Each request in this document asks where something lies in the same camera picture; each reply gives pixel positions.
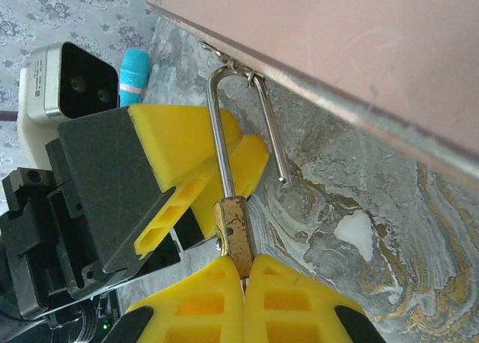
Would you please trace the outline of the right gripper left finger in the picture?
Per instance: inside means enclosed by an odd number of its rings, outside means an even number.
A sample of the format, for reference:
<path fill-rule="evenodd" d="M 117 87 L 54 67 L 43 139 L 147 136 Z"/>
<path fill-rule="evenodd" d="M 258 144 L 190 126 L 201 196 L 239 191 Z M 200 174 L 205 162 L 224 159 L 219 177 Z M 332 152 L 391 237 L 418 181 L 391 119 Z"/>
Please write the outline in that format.
<path fill-rule="evenodd" d="M 104 342 L 242 342 L 243 292 L 228 256 L 131 305 Z"/>

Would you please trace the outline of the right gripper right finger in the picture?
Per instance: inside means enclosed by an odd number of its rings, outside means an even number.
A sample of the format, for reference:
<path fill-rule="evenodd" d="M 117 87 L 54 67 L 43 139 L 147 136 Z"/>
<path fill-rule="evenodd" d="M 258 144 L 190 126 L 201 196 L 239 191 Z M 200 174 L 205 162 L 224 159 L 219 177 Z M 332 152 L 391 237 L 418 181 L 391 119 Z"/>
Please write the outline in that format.
<path fill-rule="evenodd" d="M 245 292 L 245 342 L 384 342 L 354 300 L 268 255 Z"/>

